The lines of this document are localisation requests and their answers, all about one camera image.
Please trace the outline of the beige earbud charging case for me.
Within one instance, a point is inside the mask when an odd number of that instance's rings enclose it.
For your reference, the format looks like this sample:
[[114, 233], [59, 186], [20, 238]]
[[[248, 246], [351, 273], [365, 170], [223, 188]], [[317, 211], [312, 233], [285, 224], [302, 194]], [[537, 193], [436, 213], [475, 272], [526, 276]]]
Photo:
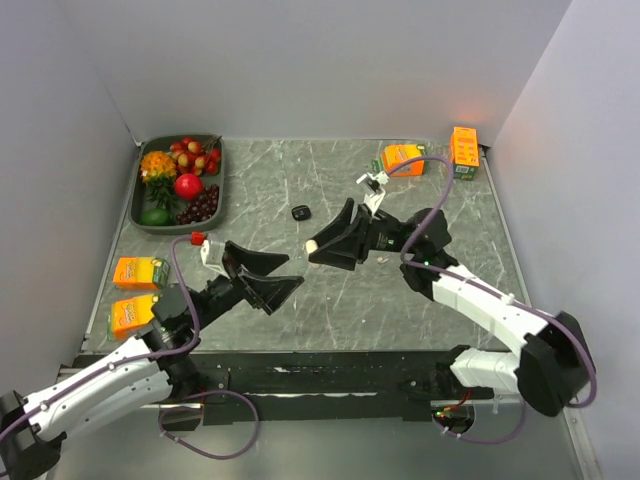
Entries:
[[308, 254], [312, 254], [318, 250], [318, 244], [315, 240], [308, 240], [305, 243], [305, 250]]

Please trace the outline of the black earbud charging case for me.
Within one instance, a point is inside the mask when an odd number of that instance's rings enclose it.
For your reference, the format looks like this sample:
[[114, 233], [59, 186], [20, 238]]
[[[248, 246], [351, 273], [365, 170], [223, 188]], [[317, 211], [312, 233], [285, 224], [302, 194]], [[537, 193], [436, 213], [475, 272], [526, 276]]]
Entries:
[[302, 222], [309, 220], [312, 212], [308, 205], [297, 205], [291, 209], [291, 216], [296, 222]]

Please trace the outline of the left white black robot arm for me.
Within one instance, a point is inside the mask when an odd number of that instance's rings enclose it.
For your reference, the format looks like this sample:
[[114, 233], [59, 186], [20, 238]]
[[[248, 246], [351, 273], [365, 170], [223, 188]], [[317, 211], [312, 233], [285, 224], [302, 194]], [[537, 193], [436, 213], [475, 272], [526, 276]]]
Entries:
[[183, 274], [165, 287], [152, 319], [107, 356], [44, 390], [1, 398], [1, 461], [8, 479], [36, 479], [60, 459], [74, 432], [109, 423], [148, 403], [184, 402], [198, 387], [190, 359], [202, 329], [241, 302], [271, 315], [300, 287], [301, 276], [276, 276], [286, 254], [256, 252], [196, 232], [172, 241], [199, 247], [217, 277], [200, 291]]

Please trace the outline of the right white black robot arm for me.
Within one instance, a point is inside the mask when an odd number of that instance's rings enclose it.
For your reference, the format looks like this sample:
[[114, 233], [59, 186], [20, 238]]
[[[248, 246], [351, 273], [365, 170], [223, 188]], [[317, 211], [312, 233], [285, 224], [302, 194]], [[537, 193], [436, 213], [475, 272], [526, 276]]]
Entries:
[[407, 285], [472, 320], [496, 337], [504, 352], [462, 347], [436, 375], [438, 390], [459, 398], [469, 388], [515, 393], [554, 417], [582, 408], [577, 396], [594, 390], [595, 365], [578, 320], [517, 301], [474, 275], [445, 248], [451, 236], [444, 212], [425, 208], [406, 221], [347, 199], [336, 218], [305, 244], [311, 263], [354, 270], [371, 251], [398, 253]]

